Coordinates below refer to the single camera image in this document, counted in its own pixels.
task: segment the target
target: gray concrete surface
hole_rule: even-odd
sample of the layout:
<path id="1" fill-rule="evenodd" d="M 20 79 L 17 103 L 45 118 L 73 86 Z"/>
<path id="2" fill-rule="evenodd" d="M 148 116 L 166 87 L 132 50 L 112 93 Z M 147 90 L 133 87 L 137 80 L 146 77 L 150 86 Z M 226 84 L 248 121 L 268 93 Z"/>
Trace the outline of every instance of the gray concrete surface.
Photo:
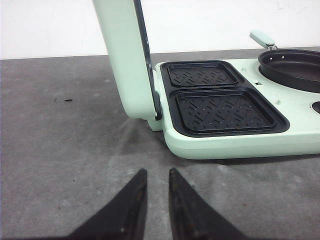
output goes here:
<path id="1" fill-rule="evenodd" d="M 262 51 L 153 54 L 152 60 L 255 58 Z M 2 238 L 68 235 L 145 168 L 144 239 L 170 240 L 172 167 L 248 236 L 320 239 L 319 154 L 182 159 L 161 132 L 125 115 L 107 56 L 1 61 Z"/>

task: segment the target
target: white wall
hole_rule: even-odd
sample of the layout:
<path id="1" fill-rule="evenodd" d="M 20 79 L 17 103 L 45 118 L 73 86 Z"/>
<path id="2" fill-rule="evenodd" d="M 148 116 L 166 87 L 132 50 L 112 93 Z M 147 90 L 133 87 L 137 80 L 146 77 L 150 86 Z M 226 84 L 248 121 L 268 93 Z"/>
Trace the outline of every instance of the white wall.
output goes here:
<path id="1" fill-rule="evenodd" d="M 142 0 L 152 53 L 320 46 L 320 0 Z M 1 0 L 1 58 L 105 55 L 91 0 Z"/>

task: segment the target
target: mint green handle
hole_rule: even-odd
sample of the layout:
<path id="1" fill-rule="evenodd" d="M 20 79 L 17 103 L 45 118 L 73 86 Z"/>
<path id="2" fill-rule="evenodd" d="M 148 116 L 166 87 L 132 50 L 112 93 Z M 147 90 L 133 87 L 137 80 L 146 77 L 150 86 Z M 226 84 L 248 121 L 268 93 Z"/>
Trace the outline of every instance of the mint green handle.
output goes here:
<path id="1" fill-rule="evenodd" d="M 250 32 L 250 38 L 255 40 L 259 45 L 261 45 L 265 49 L 268 49 L 269 47 L 275 45 L 275 41 L 260 30 L 252 30 Z"/>

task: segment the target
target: mint green appliance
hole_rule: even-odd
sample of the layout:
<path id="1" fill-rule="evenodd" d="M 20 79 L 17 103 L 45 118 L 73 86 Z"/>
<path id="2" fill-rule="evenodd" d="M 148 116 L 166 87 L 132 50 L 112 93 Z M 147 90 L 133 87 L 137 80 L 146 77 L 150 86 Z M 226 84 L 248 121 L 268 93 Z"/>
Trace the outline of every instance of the mint green appliance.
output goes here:
<path id="1" fill-rule="evenodd" d="M 175 155 L 202 160 L 320 153 L 320 93 L 264 77 L 258 59 L 162 62 L 152 69 L 140 1 L 93 3 L 126 114 L 163 131 Z M 250 36 L 275 47 L 262 32 Z"/>

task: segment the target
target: sandwich maker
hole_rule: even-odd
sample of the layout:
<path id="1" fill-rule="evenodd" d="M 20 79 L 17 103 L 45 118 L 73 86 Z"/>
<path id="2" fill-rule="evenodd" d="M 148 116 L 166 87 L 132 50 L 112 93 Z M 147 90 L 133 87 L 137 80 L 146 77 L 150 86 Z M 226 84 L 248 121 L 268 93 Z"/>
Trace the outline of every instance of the sandwich maker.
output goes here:
<path id="1" fill-rule="evenodd" d="M 152 69 L 140 0 L 93 0 L 126 114 L 163 131 L 186 159 L 320 153 L 320 52 L 269 49 L 255 59 L 162 62 Z"/>

